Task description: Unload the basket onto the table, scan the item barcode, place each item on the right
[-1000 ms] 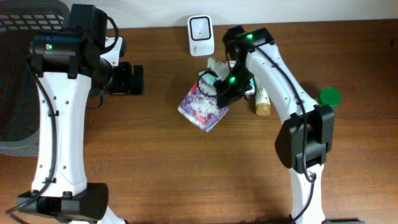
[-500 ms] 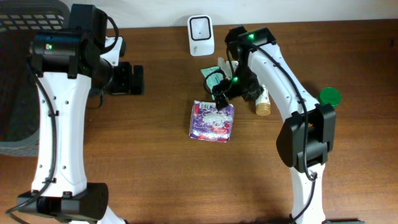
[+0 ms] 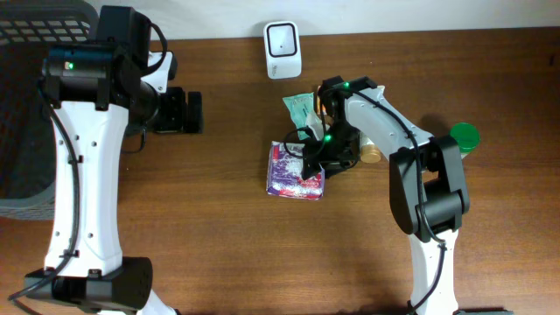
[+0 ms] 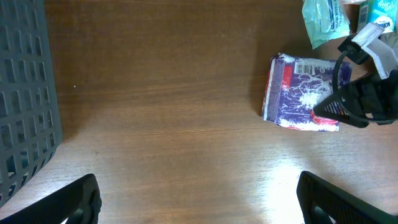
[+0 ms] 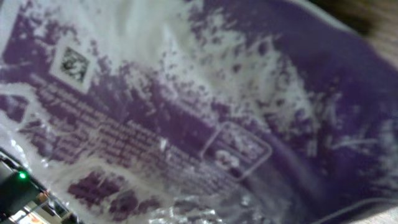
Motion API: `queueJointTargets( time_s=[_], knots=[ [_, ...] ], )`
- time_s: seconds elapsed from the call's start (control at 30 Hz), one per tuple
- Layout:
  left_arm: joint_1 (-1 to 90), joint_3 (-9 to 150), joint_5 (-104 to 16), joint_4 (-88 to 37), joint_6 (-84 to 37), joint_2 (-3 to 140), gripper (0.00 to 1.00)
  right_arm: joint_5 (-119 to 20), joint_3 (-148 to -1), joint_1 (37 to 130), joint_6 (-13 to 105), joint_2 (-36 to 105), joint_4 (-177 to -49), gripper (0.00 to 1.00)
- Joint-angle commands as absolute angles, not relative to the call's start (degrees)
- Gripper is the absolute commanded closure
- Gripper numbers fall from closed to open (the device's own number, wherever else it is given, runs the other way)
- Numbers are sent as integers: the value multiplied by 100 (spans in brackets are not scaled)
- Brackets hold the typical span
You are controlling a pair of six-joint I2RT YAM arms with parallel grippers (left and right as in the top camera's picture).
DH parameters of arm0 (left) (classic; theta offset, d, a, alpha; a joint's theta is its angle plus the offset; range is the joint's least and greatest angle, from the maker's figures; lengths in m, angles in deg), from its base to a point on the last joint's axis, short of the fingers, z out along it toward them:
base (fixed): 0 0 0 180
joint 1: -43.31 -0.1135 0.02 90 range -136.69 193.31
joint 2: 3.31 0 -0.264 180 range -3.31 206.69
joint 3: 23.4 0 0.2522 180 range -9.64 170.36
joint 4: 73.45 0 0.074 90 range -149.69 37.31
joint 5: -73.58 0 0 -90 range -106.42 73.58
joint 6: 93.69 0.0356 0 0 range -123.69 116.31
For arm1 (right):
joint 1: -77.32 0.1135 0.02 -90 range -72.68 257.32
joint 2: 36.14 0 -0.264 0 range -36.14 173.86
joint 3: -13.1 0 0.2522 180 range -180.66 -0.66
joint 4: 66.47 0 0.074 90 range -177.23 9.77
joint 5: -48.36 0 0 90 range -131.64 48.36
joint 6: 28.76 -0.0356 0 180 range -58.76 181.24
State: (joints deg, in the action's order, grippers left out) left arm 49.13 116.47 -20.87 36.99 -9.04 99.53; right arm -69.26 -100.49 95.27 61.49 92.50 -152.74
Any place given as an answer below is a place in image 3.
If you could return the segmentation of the red purple snack package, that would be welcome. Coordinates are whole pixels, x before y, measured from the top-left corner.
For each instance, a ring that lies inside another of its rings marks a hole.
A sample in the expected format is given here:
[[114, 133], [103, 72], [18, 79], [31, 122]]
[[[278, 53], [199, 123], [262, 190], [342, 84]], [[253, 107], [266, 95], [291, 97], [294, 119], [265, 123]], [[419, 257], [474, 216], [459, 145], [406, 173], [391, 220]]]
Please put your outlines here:
[[325, 170], [308, 179], [302, 178], [303, 160], [289, 155], [284, 144], [273, 141], [269, 150], [266, 192], [269, 195], [299, 199], [319, 200], [325, 190]]

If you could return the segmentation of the white cream tube gold cap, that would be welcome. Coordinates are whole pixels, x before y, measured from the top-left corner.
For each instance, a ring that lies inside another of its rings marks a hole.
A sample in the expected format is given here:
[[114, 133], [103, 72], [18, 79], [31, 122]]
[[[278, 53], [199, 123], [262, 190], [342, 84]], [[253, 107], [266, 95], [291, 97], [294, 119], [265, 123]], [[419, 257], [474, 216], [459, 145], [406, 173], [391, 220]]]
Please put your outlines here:
[[381, 161], [381, 151], [363, 132], [361, 132], [359, 136], [359, 148], [360, 160], [363, 163], [374, 164]]

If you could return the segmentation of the teal pouch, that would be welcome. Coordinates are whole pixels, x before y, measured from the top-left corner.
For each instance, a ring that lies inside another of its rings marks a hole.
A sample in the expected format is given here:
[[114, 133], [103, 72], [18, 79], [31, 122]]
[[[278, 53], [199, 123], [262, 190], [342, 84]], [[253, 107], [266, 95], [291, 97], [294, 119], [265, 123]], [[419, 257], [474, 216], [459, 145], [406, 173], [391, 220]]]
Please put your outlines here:
[[290, 119], [297, 129], [308, 126], [308, 116], [314, 113], [313, 96], [313, 93], [305, 93], [283, 98], [283, 103], [290, 112]]

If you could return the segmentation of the green lid glass jar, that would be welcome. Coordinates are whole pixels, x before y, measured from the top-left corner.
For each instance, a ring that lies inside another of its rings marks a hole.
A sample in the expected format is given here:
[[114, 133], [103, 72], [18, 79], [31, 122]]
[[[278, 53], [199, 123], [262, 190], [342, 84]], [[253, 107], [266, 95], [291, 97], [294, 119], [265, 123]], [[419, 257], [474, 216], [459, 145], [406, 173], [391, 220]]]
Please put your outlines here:
[[451, 127], [450, 135], [455, 139], [462, 158], [474, 151], [481, 138], [477, 128], [467, 122], [459, 122]]

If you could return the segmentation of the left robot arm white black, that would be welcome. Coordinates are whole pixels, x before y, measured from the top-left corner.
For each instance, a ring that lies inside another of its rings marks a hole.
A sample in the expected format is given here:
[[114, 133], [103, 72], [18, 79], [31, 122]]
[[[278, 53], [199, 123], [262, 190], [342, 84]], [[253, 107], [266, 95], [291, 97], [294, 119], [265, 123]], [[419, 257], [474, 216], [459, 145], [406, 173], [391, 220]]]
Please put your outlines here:
[[151, 52], [158, 26], [129, 6], [105, 5], [93, 37], [54, 45], [38, 94], [54, 129], [54, 221], [42, 268], [10, 295], [90, 314], [168, 314], [153, 290], [150, 259], [123, 254], [117, 223], [123, 139], [138, 134], [199, 134], [202, 95], [171, 87], [178, 63]]

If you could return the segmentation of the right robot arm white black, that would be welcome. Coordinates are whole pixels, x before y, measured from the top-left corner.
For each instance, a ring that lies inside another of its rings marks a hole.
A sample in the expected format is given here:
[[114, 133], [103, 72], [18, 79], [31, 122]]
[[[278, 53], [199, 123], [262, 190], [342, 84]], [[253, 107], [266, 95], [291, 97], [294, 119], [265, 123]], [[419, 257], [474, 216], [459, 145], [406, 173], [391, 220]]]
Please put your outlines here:
[[470, 208], [457, 140], [433, 136], [399, 113], [368, 77], [324, 80], [317, 91], [320, 136], [303, 148], [303, 179], [351, 168], [363, 133], [389, 162], [389, 205], [408, 236], [413, 268], [409, 314], [457, 314], [453, 250]]

